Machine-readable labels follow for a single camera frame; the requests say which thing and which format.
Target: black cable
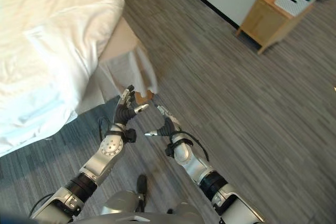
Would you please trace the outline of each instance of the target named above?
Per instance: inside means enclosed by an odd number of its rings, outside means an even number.
[[[107,124],[108,124],[108,129],[107,130],[109,130],[110,126],[111,126],[111,122],[106,116],[102,116],[101,118],[98,119],[99,139],[100,139],[101,142],[103,141],[103,137],[102,137],[102,134],[101,134],[101,127],[102,127],[102,124],[103,124],[104,121],[107,122]]]
[[[46,195],[46,196],[43,196],[41,199],[39,199],[36,203],[35,203],[35,205],[33,205],[33,207],[32,207],[32,209],[30,210],[30,212],[29,212],[29,215],[28,215],[28,217],[31,217],[32,216],[32,214],[33,214],[33,212],[34,212],[34,209],[36,208],[36,206],[42,201],[42,200],[44,200],[45,198],[50,198],[52,195],[54,195],[55,193],[52,193],[52,194],[48,194],[48,195]]]
[[[170,140],[171,143],[173,143],[173,140],[172,140],[173,136],[174,136],[175,134],[179,134],[179,133],[183,133],[183,134],[186,134],[186,135],[188,135],[189,137],[191,137],[191,138],[196,142],[196,144],[198,144],[199,147],[203,150],[204,155],[205,155],[205,158],[206,158],[206,160],[209,162],[209,155],[208,155],[208,152],[207,152],[206,149],[202,146],[202,144],[200,143],[200,141],[199,141],[197,138],[195,138],[192,134],[190,134],[190,133],[188,133],[188,132],[186,132],[186,131],[174,131],[174,132],[172,132],[172,133],[170,134],[170,136],[169,136],[169,140]]]
[[[122,128],[122,127],[120,127],[119,125],[117,125],[117,124],[113,124],[113,126],[115,126],[115,127],[117,127],[117,128],[119,128],[122,132],[124,132],[125,130]]]

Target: white duvet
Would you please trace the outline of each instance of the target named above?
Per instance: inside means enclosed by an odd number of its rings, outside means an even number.
[[[0,0],[0,156],[76,118],[123,0]]]

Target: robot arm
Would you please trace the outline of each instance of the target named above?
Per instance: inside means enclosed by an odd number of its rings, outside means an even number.
[[[113,126],[101,142],[97,152],[83,165],[79,174],[52,195],[33,215],[39,222],[68,223],[79,215],[84,203],[110,174],[124,153],[124,144],[135,142],[134,130],[126,130],[128,120],[146,109],[145,104],[130,109],[134,87],[129,86],[121,96],[113,119]]]
[[[167,156],[173,157],[192,181],[211,201],[222,224],[254,224],[264,222],[261,215],[222,177],[208,161],[195,155],[189,134],[182,132],[178,120],[164,107],[157,106],[164,117],[164,126],[145,133],[146,136],[169,136]]]

